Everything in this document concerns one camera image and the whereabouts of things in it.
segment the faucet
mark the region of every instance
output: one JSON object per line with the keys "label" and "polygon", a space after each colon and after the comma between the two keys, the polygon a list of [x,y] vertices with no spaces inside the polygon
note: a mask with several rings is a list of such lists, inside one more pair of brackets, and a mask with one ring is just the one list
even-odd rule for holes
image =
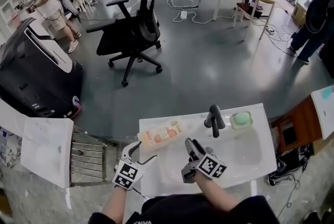
{"label": "faucet", "polygon": [[219,129],[225,128],[225,123],[220,115],[220,108],[218,105],[212,105],[209,109],[209,114],[204,121],[204,126],[212,127],[212,134],[214,138],[219,137]]}

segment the gray floor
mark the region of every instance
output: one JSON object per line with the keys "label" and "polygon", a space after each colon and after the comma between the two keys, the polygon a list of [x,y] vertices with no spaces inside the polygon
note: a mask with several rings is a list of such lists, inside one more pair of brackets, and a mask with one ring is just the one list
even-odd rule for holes
{"label": "gray floor", "polygon": [[[119,9],[106,7],[109,1],[102,0],[81,17],[112,17]],[[136,1],[130,0],[126,6]],[[216,3],[217,0],[202,0],[199,8],[188,11],[197,13],[196,21],[205,22],[212,18]],[[233,16],[234,6],[234,0],[225,0],[219,15]],[[94,21],[82,21],[79,48],[70,55],[86,73],[81,96],[83,110],[75,119],[77,125],[102,137],[135,139],[139,119],[205,112],[214,103],[221,109],[263,103],[267,117],[274,118],[310,92],[333,83],[316,54],[310,65],[302,66],[275,48],[267,36],[259,41],[259,27],[252,26],[243,42],[245,21],[237,22],[235,29],[232,19],[219,18],[199,25],[191,21],[193,15],[189,14],[188,19],[175,23],[172,20],[179,12],[165,0],[156,0],[162,47],[145,53],[162,64],[163,72],[156,74],[154,65],[135,62],[126,88],[121,81],[128,59],[116,61],[109,68],[108,60],[113,55],[96,55],[102,31],[86,34],[85,27]],[[282,24],[296,30],[290,16],[279,7],[275,8],[271,23],[281,36]],[[286,42],[274,42],[284,50],[287,47]]]}
{"label": "gray floor", "polygon": [[[106,8],[111,0],[102,0],[82,18],[106,19],[117,14],[117,8]],[[135,3],[130,0],[127,7]],[[202,0],[196,20],[205,22],[212,17],[217,0]],[[219,15],[231,17],[235,1],[226,1]],[[173,23],[179,11],[171,9],[165,0],[156,0],[156,16],[160,22],[161,50],[146,51],[161,62],[163,72],[156,74],[154,66],[135,63],[123,88],[121,80],[127,60],[107,63],[111,56],[97,56],[96,49],[102,32],[85,34],[83,21],[78,25],[83,33],[79,48],[71,57],[82,63],[85,80],[82,90],[83,110],[75,119],[77,125],[99,136],[114,139],[135,139],[138,120],[205,112],[213,103],[222,109],[263,103],[269,118],[277,117],[304,99],[311,91],[333,83],[322,62],[315,54],[309,66],[282,53],[252,26],[245,42],[246,22],[231,29],[231,19],[218,19],[199,25],[186,19]],[[280,8],[275,8],[271,23],[283,34],[281,25],[295,26]],[[275,41],[286,49],[286,42]],[[324,201],[334,182],[334,148],[329,144],[311,157],[300,182],[301,187],[291,196],[292,206],[284,209],[281,223],[299,223],[310,210]],[[66,191],[33,175],[2,168],[4,185],[16,223],[87,223],[94,211],[100,211],[112,187],[75,187],[70,189],[71,209],[65,202]],[[264,195],[276,215],[280,213],[294,188],[292,181],[271,187],[265,178],[257,180],[258,194]],[[250,196],[249,183],[228,189],[239,199]],[[127,198],[126,218],[140,211],[144,199],[134,192]]]}

